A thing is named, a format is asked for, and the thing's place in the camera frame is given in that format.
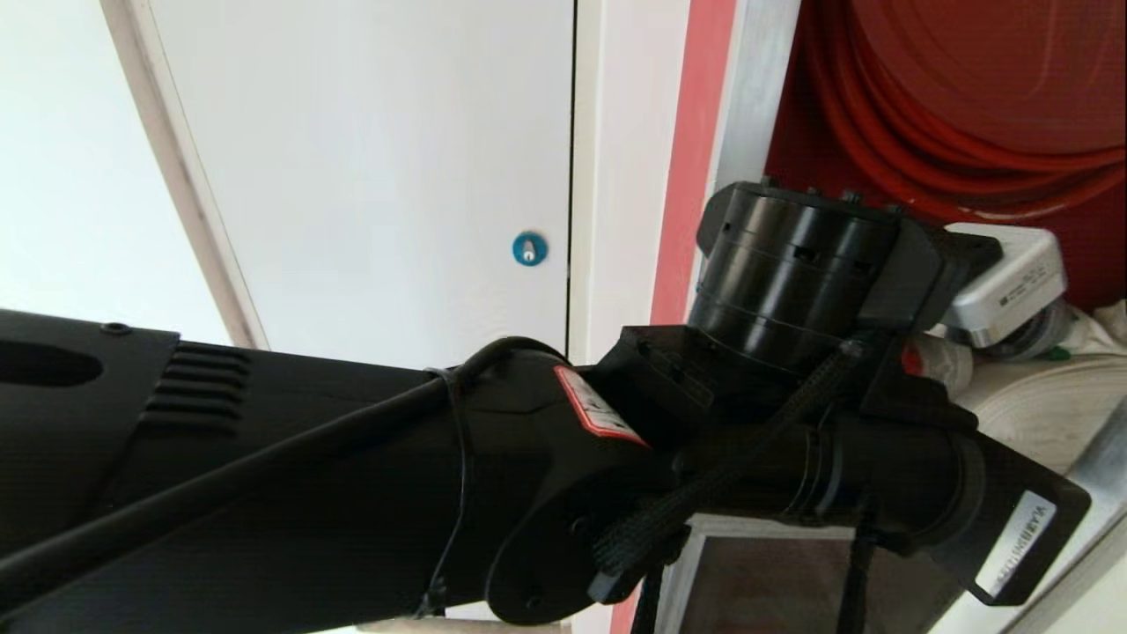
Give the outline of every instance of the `white label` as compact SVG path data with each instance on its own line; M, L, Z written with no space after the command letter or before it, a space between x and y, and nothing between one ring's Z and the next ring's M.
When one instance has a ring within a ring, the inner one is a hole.
M1010 514L1010 521L1005 523L1002 535L991 548L983 568L978 569L975 583L991 597L997 597L1055 515L1056 504L1053 502L1032 491L1022 493L1017 508Z
M557 366L556 376L560 378L564 392L571 401L571 407L575 408L575 413L579 416L579 422L585 430L603 438L620 438L649 447L575 370L567 366Z

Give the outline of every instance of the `black cylinder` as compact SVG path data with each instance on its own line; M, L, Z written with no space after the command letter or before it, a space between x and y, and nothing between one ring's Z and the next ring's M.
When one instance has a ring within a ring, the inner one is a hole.
M689 325L748 359L805 375L852 331L896 231L886 212L742 182Z

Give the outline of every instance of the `blue lock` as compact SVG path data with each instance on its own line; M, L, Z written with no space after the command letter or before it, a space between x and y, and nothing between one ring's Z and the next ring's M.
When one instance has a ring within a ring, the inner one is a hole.
M513 257L524 266L535 266L548 257L548 241L535 231L525 231L513 240Z

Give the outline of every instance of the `red stripe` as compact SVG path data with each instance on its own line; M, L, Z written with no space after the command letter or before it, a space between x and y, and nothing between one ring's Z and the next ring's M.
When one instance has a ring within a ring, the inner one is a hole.
M692 0L689 7L651 324L684 323L735 15L736 0Z

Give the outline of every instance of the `white door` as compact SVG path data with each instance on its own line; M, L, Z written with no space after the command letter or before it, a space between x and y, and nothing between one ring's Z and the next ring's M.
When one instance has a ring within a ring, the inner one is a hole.
M272 350L565 348L571 0L148 5Z

